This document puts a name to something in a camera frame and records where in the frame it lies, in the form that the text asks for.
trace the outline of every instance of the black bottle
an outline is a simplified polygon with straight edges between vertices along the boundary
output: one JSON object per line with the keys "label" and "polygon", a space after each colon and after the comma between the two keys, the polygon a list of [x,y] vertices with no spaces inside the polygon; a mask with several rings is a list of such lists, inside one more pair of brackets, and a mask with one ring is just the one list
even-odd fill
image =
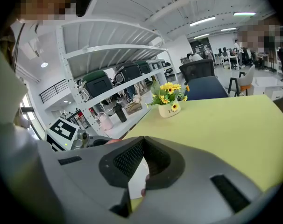
{"label": "black bottle", "polygon": [[122,106],[121,106],[119,103],[117,103],[117,104],[114,106],[113,112],[115,112],[115,113],[118,115],[118,117],[119,117],[119,119],[120,119],[121,122],[124,123],[124,122],[127,120],[127,118],[126,118],[124,112],[122,111]]}

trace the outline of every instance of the metal railing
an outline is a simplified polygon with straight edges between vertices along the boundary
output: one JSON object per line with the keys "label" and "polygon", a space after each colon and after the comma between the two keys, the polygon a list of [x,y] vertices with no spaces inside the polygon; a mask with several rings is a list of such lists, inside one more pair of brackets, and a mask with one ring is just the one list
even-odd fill
{"label": "metal railing", "polygon": [[59,92],[65,90],[68,88],[68,84],[66,82],[66,79],[61,80],[60,82],[57,82],[53,86],[49,87],[48,89],[44,90],[39,96],[41,97],[41,100],[43,104],[49,100],[51,97],[54,97]]}

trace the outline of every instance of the white floor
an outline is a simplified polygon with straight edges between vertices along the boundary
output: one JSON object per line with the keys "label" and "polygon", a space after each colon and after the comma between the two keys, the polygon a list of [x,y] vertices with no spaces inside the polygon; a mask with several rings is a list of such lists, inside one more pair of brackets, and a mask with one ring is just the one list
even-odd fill
{"label": "white floor", "polygon": [[[240,70],[232,69],[232,71],[230,71],[229,69],[223,68],[222,66],[218,65],[214,69],[214,73],[215,73],[215,76],[219,79],[219,81],[223,85],[225,85],[226,83],[228,83],[230,81],[230,77],[239,77],[240,71],[247,73],[249,68],[250,67],[247,66],[247,67],[240,69]],[[178,76],[179,83],[184,87],[185,80],[184,80],[182,74],[178,73],[177,76]],[[276,72],[274,73],[274,72],[271,72],[271,71],[268,71],[268,70],[255,69],[254,77],[271,77],[271,76],[275,77],[279,80],[281,80],[283,78],[282,75],[280,75],[280,74],[277,75]],[[168,78],[167,81],[168,82],[174,82],[175,76]]]}

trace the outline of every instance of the ceiling light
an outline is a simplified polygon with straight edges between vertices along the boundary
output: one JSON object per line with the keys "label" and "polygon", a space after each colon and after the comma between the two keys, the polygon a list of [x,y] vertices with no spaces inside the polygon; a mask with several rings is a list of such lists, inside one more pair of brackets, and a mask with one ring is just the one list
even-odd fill
{"label": "ceiling light", "polygon": [[41,65],[41,67],[43,67],[43,68],[46,67],[46,66],[48,66],[47,62],[43,62],[42,65]]}
{"label": "ceiling light", "polygon": [[234,16],[253,16],[255,13],[234,13]]}
{"label": "ceiling light", "polygon": [[198,39],[198,38],[200,38],[200,37],[207,36],[207,35],[210,35],[210,34],[207,33],[207,34],[204,34],[204,35],[199,35],[199,36],[194,37],[193,39]]}
{"label": "ceiling light", "polygon": [[206,19],[203,19],[203,20],[200,20],[200,21],[196,21],[196,22],[194,22],[194,23],[191,23],[190,26],[192,27],[192,26],[195,26],[195,25],[200,24],[200,23],[202,23],[202,22],[210,21],[210,20],[214,20],[214,19],[215,19],[215,17],[209,17],[209,18],[206,18]]}
{"label": "ceiling light", "polygon": [[231,31],[231,30],[236,30],[237,28],[227,28],[227,29],[221,29],[220,31],[224,32],[224,31]]}

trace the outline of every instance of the flower pot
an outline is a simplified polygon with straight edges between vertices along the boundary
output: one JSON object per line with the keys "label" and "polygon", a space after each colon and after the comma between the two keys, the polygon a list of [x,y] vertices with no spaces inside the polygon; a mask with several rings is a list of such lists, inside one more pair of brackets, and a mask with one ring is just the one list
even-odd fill
{"label": "flower pot", "polygon": [[173,105],[177,105],[177,110],[175,110],[175,111],[172,110],[171,109],[172,106],[170,104],[158,105],[158,110],[159,110],[160,115],[163,118],[168,118],[168,117],[171,117],[171,116],[178,114],[181,110],[181,107],[180,107],[177,99],[175,99],[175,101],[173,102]]}

